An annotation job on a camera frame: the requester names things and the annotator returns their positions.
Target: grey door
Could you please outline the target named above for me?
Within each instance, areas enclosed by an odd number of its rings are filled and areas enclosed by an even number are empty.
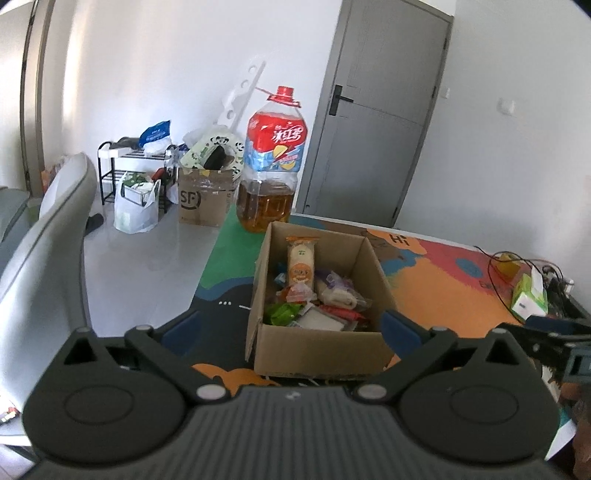
[[[333,96],[304,213],[392,225],[434,101],[448,26],[402,0],[353,0],[333,86],[345,100]]]

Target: bottle label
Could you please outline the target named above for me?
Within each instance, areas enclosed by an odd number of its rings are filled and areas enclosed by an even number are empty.
[[[244,162],[255,171],[299,171],[307,133],[302,119],[255,113],[248,122]]]

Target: yellow sticker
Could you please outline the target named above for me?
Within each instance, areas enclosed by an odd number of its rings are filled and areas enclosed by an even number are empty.
[[[291,170],[295,166],[296,166],[296,161],[295,160],[294,161],[291,161],[289,163],[284,163],[284,164],[281,164],[280,163],[280,167],[283,168],[283,170]]]
[[[273,149],[273,158],[279,158],[287,151],[287,147],[285,145],[277,145]]]

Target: door handle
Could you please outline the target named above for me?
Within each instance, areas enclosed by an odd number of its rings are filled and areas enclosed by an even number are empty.
[[[336,115],[336,111],[339,108],[339,101],[340,100],[342,100],[344,102],[353,103],[352,98],[344,97],[341,95],[342,91],[343,91],[342,85],[335,85],[335,90],[333,91],[333,97],[332,97],[332,100],[330,101],[329,115],[332,115],[332,116]]]

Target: cardboard box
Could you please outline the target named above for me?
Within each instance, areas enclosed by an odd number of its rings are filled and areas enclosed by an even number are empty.
[[[356,290],[373,300],[372,307],[363,313],[371,319],[373,332],[330,332],[263,323],[265,298],[277,290],[273,271],[279,262],[287,262],[285,237],[293,235],[318,237],[315,267],[329,268],[351,278]],[[256,341],[254,370],[259,375],[339,380],[375,375],[393,356],[379,332],[379,318],[386,309],[395,308],[388,281],[369,240],[273,222],[267,229],[256,262],[246,360],[251,357]]]
[[[178,173],[179,220],[220,226],[234,202],[232,170],[181,168]]]

